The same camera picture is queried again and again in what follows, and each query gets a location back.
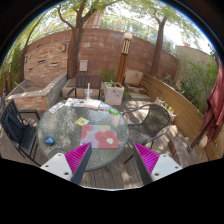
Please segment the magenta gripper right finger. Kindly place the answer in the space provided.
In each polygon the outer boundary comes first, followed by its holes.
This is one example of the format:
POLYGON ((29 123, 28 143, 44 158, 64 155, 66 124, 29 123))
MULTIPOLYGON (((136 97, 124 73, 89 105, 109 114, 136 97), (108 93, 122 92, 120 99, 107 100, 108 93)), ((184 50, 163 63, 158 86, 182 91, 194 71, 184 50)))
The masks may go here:
POLYGON ((144 185, 182 169, 169 155, 159 155, 138 143, 133 144, 133 155, 144 185))

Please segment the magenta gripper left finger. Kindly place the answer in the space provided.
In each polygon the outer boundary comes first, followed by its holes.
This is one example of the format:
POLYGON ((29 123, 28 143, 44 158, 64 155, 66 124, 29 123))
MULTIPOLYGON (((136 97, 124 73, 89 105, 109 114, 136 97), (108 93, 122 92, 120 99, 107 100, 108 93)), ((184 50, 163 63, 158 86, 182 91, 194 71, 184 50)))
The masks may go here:
POLYGON ((57 153, 41 169, 79 185, 91 153, 92 144, 87 143, 66 154, 57 153))

